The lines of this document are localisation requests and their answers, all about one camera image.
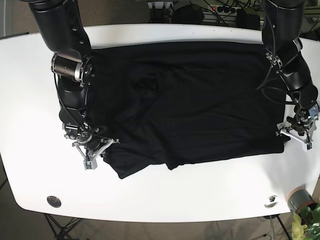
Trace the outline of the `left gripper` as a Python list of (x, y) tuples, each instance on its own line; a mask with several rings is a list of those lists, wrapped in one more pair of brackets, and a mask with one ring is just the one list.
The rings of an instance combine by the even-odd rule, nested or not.
[(304, 151), (313, 148), (313, 133), (317, 129), (316, 122), (320, 119), (320, 106), (316, 102), (311, 108), (303, 109), (299, 105), (293, 108), (294, 116), (277, 124), (277, 136), (286, 136), (302, 144)]

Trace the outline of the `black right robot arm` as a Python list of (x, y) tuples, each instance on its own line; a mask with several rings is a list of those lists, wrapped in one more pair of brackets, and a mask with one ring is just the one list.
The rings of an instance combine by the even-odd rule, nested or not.
[(97, 158), (119, 140), (103, 135), (106, 126), (95, 125), (88, 115), (88, 93), (95, 78), (92, 47), (76, 0), (29, 0), (38, 30), (53, 52), (51, 71), (60, 105), (65, 138), (73, 141), (86, 170), (97, 168)]

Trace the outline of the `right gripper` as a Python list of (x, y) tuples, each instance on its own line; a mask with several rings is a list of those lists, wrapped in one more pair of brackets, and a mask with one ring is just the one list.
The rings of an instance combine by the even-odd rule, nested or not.
[(85, 122), (84, 127), (70, 123), (62, 124), (62, 129), (65, 130), (64, 137), (73, 140), (72, 147), (82, 156), (85, 170), (95, 170), (98, 167), (97, 158), (105, 158), (108, 155), (107, 149), (112, 144), (119, 144), (120, 140), (104, 136), (107, 131), (105, 126), (89, 128)]

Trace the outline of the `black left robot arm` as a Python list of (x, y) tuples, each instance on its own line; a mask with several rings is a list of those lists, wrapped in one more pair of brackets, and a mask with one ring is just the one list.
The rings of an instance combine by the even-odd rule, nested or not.
[(294, 117), (288, 116), (278, 124), (276, 133), (301, 142), (304, 151), (311, 150), (320, 107), (319, 91), (301, 53), (303, 44), (299, 36), (305, 1), (261, 0), (259, 4), (264, 11), (262, 42), (270, 62), (269, 71), (274, 71), (286, 86), (285, 93), (291, 100), (284, 104), (294, 106)]

